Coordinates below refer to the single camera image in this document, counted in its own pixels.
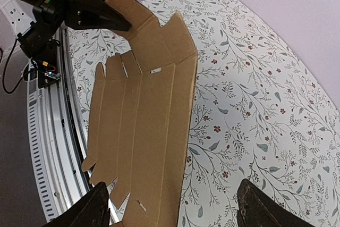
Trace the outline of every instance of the floor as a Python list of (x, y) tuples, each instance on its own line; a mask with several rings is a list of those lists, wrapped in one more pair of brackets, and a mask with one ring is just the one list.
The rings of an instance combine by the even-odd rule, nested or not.
[[(1, 75), (4, 63), (0, 63)], [(26, 64), (21, 51), (12, 56), (7, 88), (13, 88)], [(0, 226), (39, 227), (46, 223), (31, 163), (26, 111), (25, 82), (11, 95), (0, 87)]]

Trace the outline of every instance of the cardboard flap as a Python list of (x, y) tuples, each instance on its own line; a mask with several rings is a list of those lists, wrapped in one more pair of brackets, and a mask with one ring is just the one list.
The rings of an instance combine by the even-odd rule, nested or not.
[(142, 73), (132, 51), (122, 54), (121, 57), (128, 77)]
[(188, 57), (197, 56), (195, 44), (179, 12), (175, 12), (161, 32), (173, 62), (178, 63)]
[(161, 72), (144, 74), (137, 110), (128, 204), (139, 201), (151, 226), (157, 226), (159, 217), (174, 73), (172, 64)]
[(118, 181), (110, 195), (117, 208), (120, 208), (131, 189), (132, 153), (142, 81), (141, 72), (131, 51), (122, 55), (122, 61), (129, 78), (125, 86), (118, 146)]
[(136, 0), (107, 0), (106, 3), (131, 23), (132, 28), (127, 32), (114, 31), (127, 40), (129, 40), (149, 18), (153, 17), (151, 11)]
[(101, 99), (103, 97), (104, 85), (105, 85), (105, 75), (104, 66), (102, 63), (98, 63), (96, 67), (96, 79), (93, 85), (93, 93), (91, 99), (91, 111), (89, 117), (89, 129), (88, 135), (88, 154), (86, 159), (81, 165), (82, 171), (88, 171), (97, 162), (97, 142), (99, 134), (99, 117), (101, 109)]
[(177, 226), (190, 119), (196, 81), (197, 57), (176, 65), (166, 146), (158, 226)]
[(120, 56), (108, 58), (99, 120), (98, 161), (90, 178), (92, 184), (104, 181), (106, 185), (109, 185), (117, 176), (115, 166), (118, 160), (125, 83), (126, 76)]
[(129, 43), (142, 72), (173, 63), (157, 18), (145, 24)]

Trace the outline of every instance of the black cable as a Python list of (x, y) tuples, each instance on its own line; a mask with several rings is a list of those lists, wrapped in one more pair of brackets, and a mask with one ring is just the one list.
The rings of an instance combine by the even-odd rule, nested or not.
[(57, 39), (50, 39), (50, 41), (54, 42), (57, 46), (60, 46), (60, 41)]
[(0, 48), (0, 64), (1, 64), (1, 61), (2, 61), (2, 58), (4, 56), (4, 50), (2, 50), (2, 48)]
[(7, 66), (8, 66), (8, 63), (10, 61), (10, 58), (12, 57), (13, 55), (13, 52), (14, 52), (14, 49), (16, 47), (16, 43), (18, 42), (17, 39), (15, 39), (15, 42), (14, 42), (14, 45), (13, 45), (13, 48), (6, 60), (6, 63), (5, 63), (5, 66), (4, 66), (4, 71), (3, 71), (3, 74), (2, 74), (2, 87), (4, 89), (4, 91), (7, 93), (7, 94), (12, 94), (13, 92), (15, 92), (15, 90), (17, 89), (17, 87), (19, 86), (19, 84), (21, 83), (21, 81), (23, 80), (24, 76), (28, 75), (30, 72), (34, 71), (34, 70), (29, 70), (27, 72), (25, 72), (22, 77), (19, 79), (19, 81), (16, 83), (16, 85), (14, 86), (14, 88), (12, 90), (7, 90), (6, 88), (6, 85), (5, 85), (5, 76), (6, 76), (6, 70), (7, 70)]

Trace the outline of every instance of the metal rail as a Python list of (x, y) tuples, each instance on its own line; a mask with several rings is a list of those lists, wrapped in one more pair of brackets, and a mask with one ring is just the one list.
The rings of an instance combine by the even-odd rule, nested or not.
[[(87, 152), (87, 131), (81, 117), (69, 57), (66, 29), (55, 39), (61, 42), (58, 64), (62, 79), (39, 89), (37, 78), (28, 81), (27, 108), (31, 159), (40, 201), (47, 222), (76, 203), (89, 189), (89, 174), (81, 171)], [(110, 202), (111, 222), (117, 222)]]

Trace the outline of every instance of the floral tablecloth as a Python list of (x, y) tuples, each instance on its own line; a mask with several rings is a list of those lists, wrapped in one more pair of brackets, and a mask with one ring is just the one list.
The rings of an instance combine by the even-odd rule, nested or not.
[[(199, 52), (178, 225), (237, 226), (248, 178), (315, 226), (339, 226), (339, 112), (292, 50), (239, 0), (147, 0), (161, 24), (182, 13)], [(95, 67), (128, 43), (69, 30), (88, 123)]]

